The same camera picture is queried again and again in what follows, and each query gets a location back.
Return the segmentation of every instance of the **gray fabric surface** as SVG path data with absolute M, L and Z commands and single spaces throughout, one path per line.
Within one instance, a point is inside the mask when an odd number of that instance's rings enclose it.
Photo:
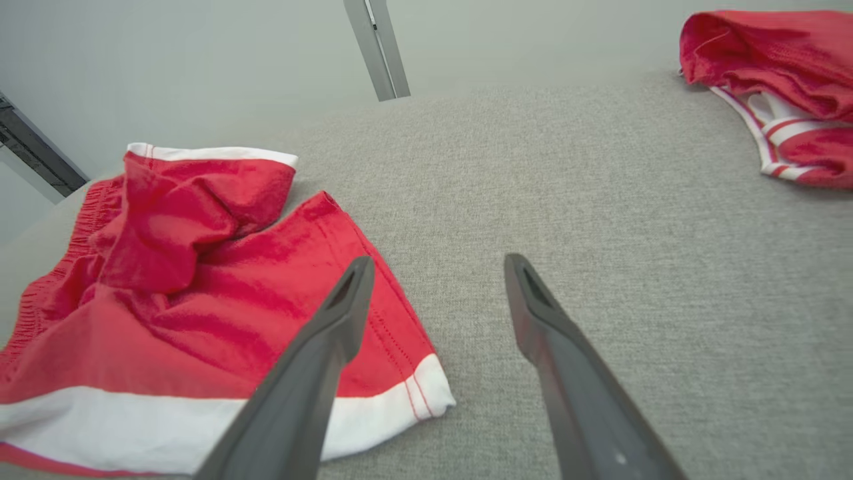
M 376 245 L 459 401 L 320 478 L 559 476 L 514 345 L 510 251 L 691 478 L 853 471 L 853 196 L 760 175 L 742 120 L 711 93 L 660 74 L 411 97 L 258 146 L 300 156 L 287 211 L 328 190 Z M 79 203 L 2 253 L 3 321 L 60 257 Z

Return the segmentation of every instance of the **clothing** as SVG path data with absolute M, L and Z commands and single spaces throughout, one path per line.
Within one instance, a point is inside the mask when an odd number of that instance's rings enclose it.
M 133 143 L 92 185 L 65 257 L 0 356 L 0 460 L 77 475 L 193 473 L 349 265 L 370 255 L 363 344 L 322 457 L 455 404 L 388 265 L 325 192 L 279 217 L 296 162 Z
M 696 14 L 681 63 L 689 84 L 709 86 L 744 118 L 762 173 L 853 189 L 853 15 Z

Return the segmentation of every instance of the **red garment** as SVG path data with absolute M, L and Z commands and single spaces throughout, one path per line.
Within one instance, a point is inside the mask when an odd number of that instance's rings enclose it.
M 853 15 L 696 14 L 682 30 L 681 63 L 689 84 L 711 87 L 743 116 L 763 173 L 853 188 Z M 768 102 L 778 107 L 770 114 Z M 795 123 L 787 134 L 768 134 Z
M 67 474 L 191 474 L 350 261 L 370 255 L 360 353 L 323 458 L 454 404 L 388 265 L 325 192 L 283 221 L 296 157 L 134 143 L 90 187 L 68 252 L 0 354 L 0 460 Z

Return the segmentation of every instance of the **gray table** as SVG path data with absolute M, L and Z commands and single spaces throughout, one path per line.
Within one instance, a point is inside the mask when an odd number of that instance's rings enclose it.
M 853 471 L 853 196 L 760 175 L 742 120 L 711 93 L 661 73 L 411 97 L 254 146 L 300 156 L 288 212 L 328 190 L 361 226 L 459 401 L 320 478 L 558 477 L 536 374 L 514 346 L 509 251 L 691 478 Z M 3 328 L 60 258 L 81 201 L 0 254 Z

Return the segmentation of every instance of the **gray cloth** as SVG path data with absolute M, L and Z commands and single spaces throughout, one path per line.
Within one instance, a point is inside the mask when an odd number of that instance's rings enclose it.
M 320 478 L 559 476 L 514 345 L 513 251 L 691 478 L 853 471 L 853 196 L 759 174 L 746 126 L 710 92 L 660 74 L 411 97 L 257 146 L 300 156 L 288 212 L 328 190 L 379 249 L 459 402 Z M 80 201 L 3 252 L 4 321 Z

